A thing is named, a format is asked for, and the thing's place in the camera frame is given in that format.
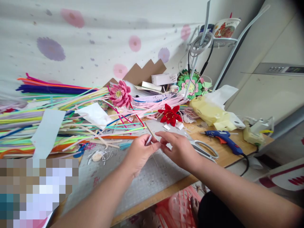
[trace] gray cutting mat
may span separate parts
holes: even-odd
[[[164,124],[160,123],[159,121],[149,120],[146,121],[146,123],[153,132],[164,130]],[[188,139],[191,139],[191,137],[183,129],[178,130],[176,127],[170,127],[171,129],[168,131],[185,135]],[[146,133],[150,134],[147,128],[132,135],[139,136]],[[126,142],[132,142],[132,140],[123,140],[121,143]],[[113,157],[106,161],[105,165],[102,161],[91,162],[89,165],[87,165],[88,156],[98,148],[103,149],[104,146],[97,145],[92,150],[86,150],[84,152],[79,165],[79,184],[73,186],[73,192],[68,196],[63,214],[68,212],[83,198],[90,194],[94,186],[96,186],[110,172],[112,172],[122,162],[127,153],[127,150],[122,151],[117,148],[110,147],[113,152]],[[190,173],[179,168],[175,163],[173,163],[161,150],[156,151],[154,153],[154,157],[159,167],[157,167],[153,158],[150,158],[147,161],[139,176],[132,181],[131,186],[125,193],[120,205],[117,208],[115,214],[116,216],[190,175]]]

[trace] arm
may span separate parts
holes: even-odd
[[[150,155],[160,148],[155,138],[151,140],[154,144],[145,146],[149,136],[145,134],[135,139],[123,162],[52,228],[110,227],[116,208],[133,178],[139,175]]]
[[[200,156],[186,137],[169,132],[161,136],[161,149],[220,198],[246,227],[296,227],[303,210],[288,200],[239,177]]]

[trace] pink basket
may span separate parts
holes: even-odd
[[[155,213],[163,228],[193,228],[196,227],[191,213],[190,199],[201,197],[192,186],[175,193],[171,197],[157,203]]]

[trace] glue gun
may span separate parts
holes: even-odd
[[[214,131],[205,131],[205,132],[201,132],[201,134],[205,134],[207,136],[210,136],[210,137],[216,137],[219,139],[220,143],[223,144],[223,143],[226,143],[230,149],[232,150],[232,153],[235,154],[235,155],[242,155],[243,154],[243,151],[242,149],[236,145],[229,137],[230,137],[230,134],[238,134],[238,133],[229,133],[227,131],[217,131],[217,130],[214,130]]]

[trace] purple flower pattern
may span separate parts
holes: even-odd
[[[168,48],[161,48],[158,52],[158,59],[161,59],[163,63],[166,63],[169,61],[170,58],[170,51]]]
[[[63,61],[66,58],[62,46],[48,37],[39,37],[37,39],[37,47],[50,60]]]

